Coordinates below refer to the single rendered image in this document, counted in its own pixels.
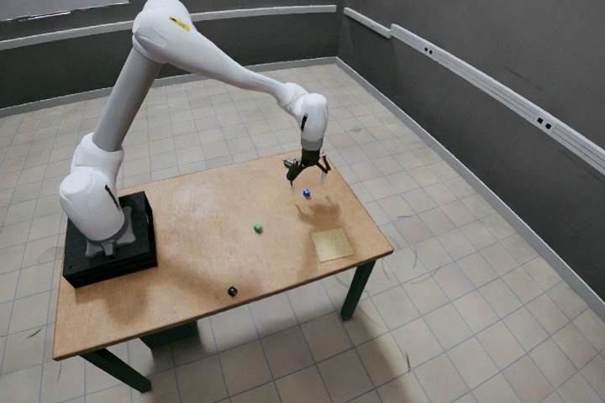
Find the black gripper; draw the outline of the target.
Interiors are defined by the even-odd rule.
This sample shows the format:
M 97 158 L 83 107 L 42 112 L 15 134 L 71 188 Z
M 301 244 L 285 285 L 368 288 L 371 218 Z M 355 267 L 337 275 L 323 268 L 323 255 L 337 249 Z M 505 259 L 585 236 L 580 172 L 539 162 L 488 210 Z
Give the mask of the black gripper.
M 320 158 L 321 160 L 323 160 L 326 166 L 325 168 L 318 162 Z M 297 178 L 297 176 L 306 168 L 315 165 L 322 170 L 321 182 L 324 184 L 326 174 L 328 174 L 328 171 L 331 171 L 329 164 L 326 160 L 326 155 L 324 153 L 320 154 L 320 149 L 310 151 L 302 147 L 302 158 L 300 160 L 294 159 L 293 164 L 286 175 L 287 179 L 291 183 L 292 192 L 294 192 L 295 179 Z

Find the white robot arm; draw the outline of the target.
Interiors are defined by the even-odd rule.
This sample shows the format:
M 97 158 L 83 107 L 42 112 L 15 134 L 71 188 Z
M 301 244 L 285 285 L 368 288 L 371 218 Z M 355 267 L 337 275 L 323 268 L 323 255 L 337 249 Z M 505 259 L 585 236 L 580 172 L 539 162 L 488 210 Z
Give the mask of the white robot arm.
M 277 105 L 297 120 L 301 146 L 310 151 L 323 146 L 329 117 L 324 96 L 308 94 L 299 85 L 282 84 L 245 69 L 198 33 L 190 19 L 178 0 L 149 0 L 145 4 L 134 21 L 134 47 L 95 131 L 76 148 L 71 173 L 60 184 L 60 204 L 87 237 L 88 258 L 104 252 L 115 257 L 116 248 L 136 242 L 132 209 L 121 209 L 115 185 L 124 158 L 121 144 L 165 63 L 241 89 L 272 95 Z

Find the beige square mat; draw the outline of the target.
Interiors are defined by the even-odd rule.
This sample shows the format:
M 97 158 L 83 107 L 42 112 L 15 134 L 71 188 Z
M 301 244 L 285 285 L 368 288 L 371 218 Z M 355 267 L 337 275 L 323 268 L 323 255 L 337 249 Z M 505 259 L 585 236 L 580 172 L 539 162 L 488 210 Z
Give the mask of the beige square mat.
M 342 228 L 310 233 L 320 263 L 354 255 Z

